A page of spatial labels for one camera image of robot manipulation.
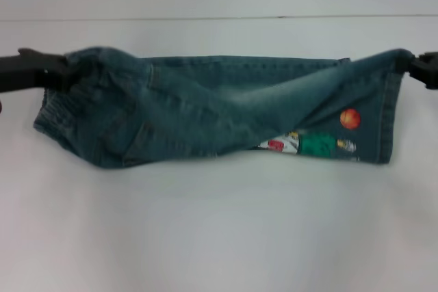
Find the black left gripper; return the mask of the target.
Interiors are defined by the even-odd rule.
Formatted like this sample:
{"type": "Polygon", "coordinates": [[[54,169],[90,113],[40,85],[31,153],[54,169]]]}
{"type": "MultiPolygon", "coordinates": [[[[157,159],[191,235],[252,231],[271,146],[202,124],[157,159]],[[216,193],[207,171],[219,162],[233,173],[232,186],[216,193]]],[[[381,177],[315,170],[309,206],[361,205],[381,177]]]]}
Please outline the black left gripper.
{"type": "Polygon", "coordinates": [[[18,54],[1,58],[1,93],[32,88],[68,92],[78,80],[78,72],[67,65],[63,55],[19,48],[18,54]],[[65,66],[47,69],[47,66],[65,66]]]}

